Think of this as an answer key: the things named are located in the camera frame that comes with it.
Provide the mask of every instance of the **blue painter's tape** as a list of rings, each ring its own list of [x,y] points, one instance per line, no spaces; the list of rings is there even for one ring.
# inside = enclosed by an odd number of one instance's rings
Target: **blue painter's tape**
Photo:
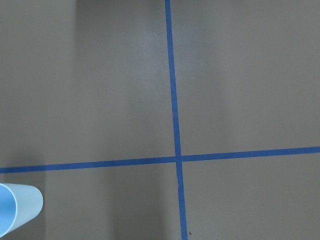
[[[185,187],[182,161],[176,162],[176,176],[178,179],[178,201],[180,214],[180,227],[182,240],[188,239],[186,201],[185,201]]]
[[[320,146],[182,156],[183,162],[320,153]]]
[[[181,238],[182,240],[188,240],[186,203],[185,203],[185,191],[184,191],[184,175],[183,175],[183,168],[182,168],[182,161],[181,161],[178,96],[177,96],[170,0],[165,0],[165,21],[166,21],[166,38],[167,38],[167,47],[168,47],[168,62],[169,62],[170,89],[171,89],[173,137],[174,137],[174,149],[175,149],[175,156],[176,156],[176,176],[177,176],[177,182],[178,182],[178,200],[179,200]]]
[[[175,163],[175,162],[176,162],[176,157],[165,156],[165,157],[154,157],[154,158],[112,160],[112,161],[94,161],[94,162],[77,162],[77,163],[37,165],[37,166],[2,167],[0,168],[0,174],[71,170],[71,169],[107,168],[107,167],[117,167],[117,166],[146,165],[146,164],[166,164],[166,163]]]
[[[177,97],[177,85],[176,85],[176,71],[175,71],[174,43],[173,43],[173,36],[172,36],[170,0],[165,0],[165,20],[166,20],[166,39],[167,39],[167,48],[168,48],[170,89],[171,89],[174,148],[175,148],[175,155],[181,156],[178,97]]]

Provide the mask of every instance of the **cup rim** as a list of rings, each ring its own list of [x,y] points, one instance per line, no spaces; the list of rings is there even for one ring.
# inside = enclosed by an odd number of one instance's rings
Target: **cup rim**
[[[10,231],[10,229],[12,228],[14,223],[16,222],[17,212],[18,212],[18,203],[17,203],[17,199],[16,199],[15,194],[11,191],[11,189],[5,183],[0,183],[0,186],[5,187],[7,190],[9,190],[9,192],[11,193],[11,195],[14,198],[14,204],[15,204],[15,213],[14,213],[13,221],[12,221],[11,225],[9,226],[9,228],[3,234],[1,234],[1,232],[0,232],[0,238],[2,238],[4,235],[6,235]]]

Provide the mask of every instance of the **blue tape line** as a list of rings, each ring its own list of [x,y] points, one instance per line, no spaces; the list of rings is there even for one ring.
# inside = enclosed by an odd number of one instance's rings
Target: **blue tape line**
[[[320,153],[320,146],[182,156],[183,162]]]
[[[183,174],[182,161],[177,161],[175,166],[176,166],[176,176],[178,179],[178,201],[179,201],[181,238],[182,240],[188,240],[185,187],[184,187],[184,174]]]
[[[174,44],[173,44],[173,37],[172,37],[170,0],[165,0],[165,20],[166,20],[166,39],[167,39],[167,47],[168,47],[168,61],[169,61],[169,75],[170,75],[170,89],[171,89],[174,149],[175,149],[175,155],[181,156],[178,97],[177,97],[177,85],[176,85]]]
[[[175,162],[176,162],[176,157],[165,156],[165,157],[154,157],[154,158],[112,160],[112,161],[94,161],[94,162],[77,162],[77,163],[37,165],[37,166],[2,167],[0,168],[0,174],[71,170],[71,169],[107,168],[107,167],[118,167],[118,166],[146,165],[146,164],[166,164],[166,163],[175,163]]]
[[[178,182],[178,201],[179,201],[181,238],[182,240],[188,240],[170,0],[165,0],[165,21],[166,21],[166,39],[167,39],[167,48],[168,48],[168,62],[169,62],[170,89],[171,89],[174,150],[175,150],[175,156],[176,156],[176,176],[177,176],[177,182]]]
[[[107,167],[118,167],[118,166],[166,164],[166,163],[176,163],[176,162],[196,162],[196,161],[206,161],[206,160],[242,159],[242,158],[272,157],[272,156],[283,156],[283,155],[303,155],[303,154],[320,154],[320,146],[187,155],[187,156],[181,156],[179,158],[175,156],[165,156],[165,157],[153,157],[153,158],[77,162],[77,163],[63,163],[63,164],[50,164],[50,165],[37,165],[37,166],[1,167],[0,174],[71,170],[71,169],[107,168]]]

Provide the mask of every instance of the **light blue cup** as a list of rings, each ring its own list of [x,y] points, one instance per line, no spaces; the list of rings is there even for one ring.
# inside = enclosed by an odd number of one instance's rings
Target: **light blue cup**
[[[0,183],[0,238],[35,218],[43,204],[34,186]]]

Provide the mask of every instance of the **gray floor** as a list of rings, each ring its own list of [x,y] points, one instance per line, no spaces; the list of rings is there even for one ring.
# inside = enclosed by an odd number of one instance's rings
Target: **gray floor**
[[[319,146],[320,2],[172,0],[183,155]],[[4,0],[0,168],[174,156],[164,0]],[[183,163],[189,239],[318,239],[319,154]],[[4,240],[178,240],[174,163],[0,174]]]

